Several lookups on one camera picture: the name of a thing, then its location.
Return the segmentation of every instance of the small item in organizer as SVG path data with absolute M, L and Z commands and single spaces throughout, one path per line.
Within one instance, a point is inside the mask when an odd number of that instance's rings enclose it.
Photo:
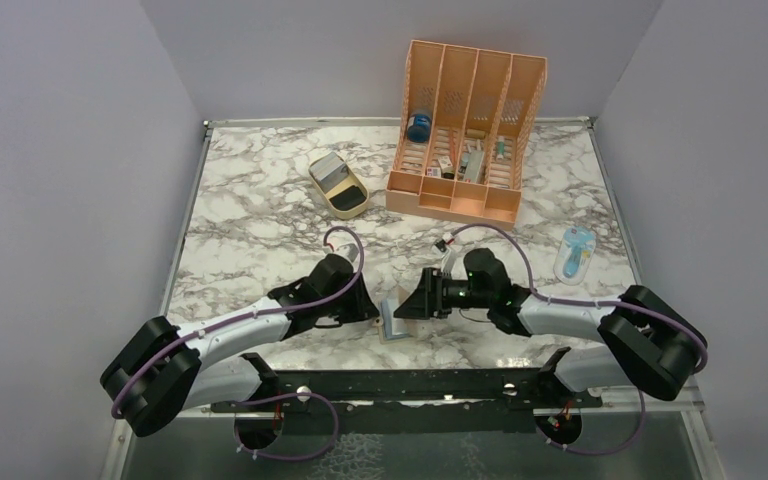
M 469 165 L 469 153 L 464 153 L 461 156 L 461 163 L 458 165 L 458 180 L 463 180 L 463 175 L 466 173 L 466 167 Z
M 414 143 L 425 143 L 431 137 L 431 112 L 420 108 L 411 113 L 405 136 Z
M 499 139 L 496 140 L 496 161 L 502 162 L 505 160 L 505 137 L 499 135 Z
M 437 159 L 440 164 L 440 171 L 443 173 L 443 178 L 454 179 L 455 167 L 452 165 L 452 159 L 448 155 L 443 155 Z
M 596 236 L 583 227 L 570 227 L 564 232 L 558 256 L 555 257 L 555 276 L 567 285 L 578 285 L 584 280 L 587 267 L 596 251 Z
M 484 137 L 487 136 L 487 133 L 481 130 L 476 130 L 474 128 L 468 128 L 466 129 L 466 136 L 469 138 L 477 138 L 480 140 L 484 140 Z
M 469 162 L 464 172 L 464 182 L 481 183 L 481 174 L 484 166 L 484 150 L 481 150 L 481 142 L 476 141 L 478 150 L 469 154 Z

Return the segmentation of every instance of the orange desk organizer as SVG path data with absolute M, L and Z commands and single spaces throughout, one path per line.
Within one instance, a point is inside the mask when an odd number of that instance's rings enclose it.
M 487 222 L 513 228 L 522 198 L 528 136 L 546 85 L 543 57 L 414 40 L 405 64 L 402 128 L 387 181 L 387 209 L 454 222 Z M 432 114 L 428 143 L 405 138 L 408 116 Z M 481 183 L 427 176 L 448 155 L 455 167 L 466 152 L 464 132 L 485 133 Z M 496 141 L 504 136 L 504 158 Z

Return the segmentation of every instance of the marble table surface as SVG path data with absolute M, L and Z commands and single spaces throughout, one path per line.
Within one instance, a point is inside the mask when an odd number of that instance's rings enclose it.
M 218 128 L 213 132 L 172 292 L 171 322 L 206 320 L 242 308 L 268 290 L 307 275 L 323 256 L 332 224 L 364 241 L 364 278 L 376 303 L 398 286 L 412 291 L 422 267 L 439 264 L 430 245 L 458 224 L 389 212 L 384 189 L 399 128 Z M 369 209 L 348 221 L 332 217 L 307 175 L 310 162 L 334 151 L 370 192 Z M 564 296 L 619 294 L 634 282 L 616 216 L 584 125 L 537 124 L 527 150 L 523 199 L 514 236 L 531 259 L 542 291 Z M 561 235 L 591 229 L 598 247 L 580 285 L 561 284 L 552 265 Z M 350 237 L 336 233 L 337 243 Z M 492 231 L 458 237 L 485 246 L 517 283 L 525 268 Z M 455 278 L 465 278 L 458 265 Z M 470 317 L 484 319 L 481 311 Z M 415 339 L 382 344 L 372 321 L 311 330 L 253 349 L 275 369 L 480 368 L 542 365 L 557 348 L 588 342 L 553 335 L 505 335 L 492 324 L 463 318 L 420 324 Z

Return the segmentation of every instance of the gray floor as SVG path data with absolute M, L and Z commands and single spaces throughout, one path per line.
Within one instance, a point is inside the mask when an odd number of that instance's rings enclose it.
M 633 430 L 637 414 L 585 418 L 576 446 L 609 448 Z M 237 454 L 231 418 L 179 418 L 131 442 L 125 479 L 694 479 L 701 475 L 678 412 L 649 413 L 639 441 L 607 457 L 581 457 L 544 445 L 534 434 L 496 432 L 344 435 L 317 460 L 284 463 Z M 270 448 L 302 454 L 322 437 L 279 438 Z

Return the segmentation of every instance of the light purple wall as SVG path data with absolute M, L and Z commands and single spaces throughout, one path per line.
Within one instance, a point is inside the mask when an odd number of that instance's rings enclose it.
M 666 0 L 597 123 L 645 282 L 708 336 L 730 478 L 768 478 L 768 1 Z
M 137 0 L 0 1 L 0 479 L 98 476 L 200 121 Z
M 540 115 L 597 115 L 661 0 L 142 0 L 212 120 L 399 116 L 412 38 L 549 58 Z

